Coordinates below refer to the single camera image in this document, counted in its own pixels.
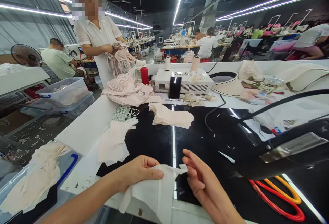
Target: blue handle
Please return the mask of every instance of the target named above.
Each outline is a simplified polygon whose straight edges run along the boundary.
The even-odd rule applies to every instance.
[[[70,171],[72,170],[72,168],[74,167],[75,163],[77,162],[77,160],[79,158],[79,156],[77,154],[71,154],[71,157],[74,158],[74,161],[71,163],[69,168],[65,171],[65,173],[62,175],[62,177],[59,179],[59,181],[56,184],[57,186],[59,186],[63,182],[63,180],[70,173]]]

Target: black table surface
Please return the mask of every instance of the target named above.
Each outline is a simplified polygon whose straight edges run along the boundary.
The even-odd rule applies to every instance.
[[[295,223],[275,212],[269,207],[254,191],[251,184],[243,178],[234,176],[234,165],[222,156],[218,151],[235,158],[237,154],[243,153],[250,148],[251,135],[241,126],[223,124],[217,116],[230,113],[229,109],[219,108],[211,113],[207,118],[208,125],[215,130],[214,135],[204,123],[205,115],[213,110],[213,107],[189,107],[183,105],[168,105],[169,109],[186,110],[194,116],[194,121],[189,129],[173,127],[167,125],[152,125],[153,112],[149,111],[148,105],[139,106],[140,114],[137,115],[139,123],[136,129],[129,130],[126,134],[125,142],[130,155],[123,161],[117,162],[109,167],[103,163],[97,172],[98,176],[115,170],[121,165],[131,161],[139,155],[153,157],[161,164],[173,166],[173,161],[178,167],[182,164],[184,156],[182,150],[189,149],[197,154],[213,170],[232,203],[243,219],[260,224],[267,223]],[[247,114],[247,110],[233,109],[238,116]],[[308,198],[312,205],[320,214],[328,220],[328,168],[329,163],[324,162],[315,166],[314,169],[299,169],[288,172],[287,175]],[[270,179],[281,190],[291,195],[289,191],[275,178]],[[178,200],[200,205],[194,197],[188,183],[187,174],[177,177],[177,197]],[[262,192],[278,207],[289,214],[295,214],[294,209],[280,198],[260,188]],[[304,223],[321,223],[305,203],[299,205],[306,216]]]

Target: glass jar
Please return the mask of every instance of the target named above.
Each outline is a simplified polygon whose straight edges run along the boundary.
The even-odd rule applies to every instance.
[[[278,78],[267,78],[261,83],[258,89],[265,94],[272,94],[283,83],[284,81]]]

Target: green t-shirt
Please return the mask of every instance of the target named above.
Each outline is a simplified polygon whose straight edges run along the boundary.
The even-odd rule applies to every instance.
[[[60,79],[73,77],[75,75],[75,71],[69,65],[72,59],[65,53],[47,48],[41,52],[41,56],[46,65],[48,65]]]
[[[260,35],[262,35],[264,33],[264,30],[257,30],[253,33],[253,35],[251,36],[252,39],[258,39]]]

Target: red thermos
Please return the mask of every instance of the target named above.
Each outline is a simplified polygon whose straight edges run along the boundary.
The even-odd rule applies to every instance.
[[[148,82],[148,68],[147,67],[142,67],[141,68],[141,79],[142,79],[143,84],[149,85],[149,82]]]

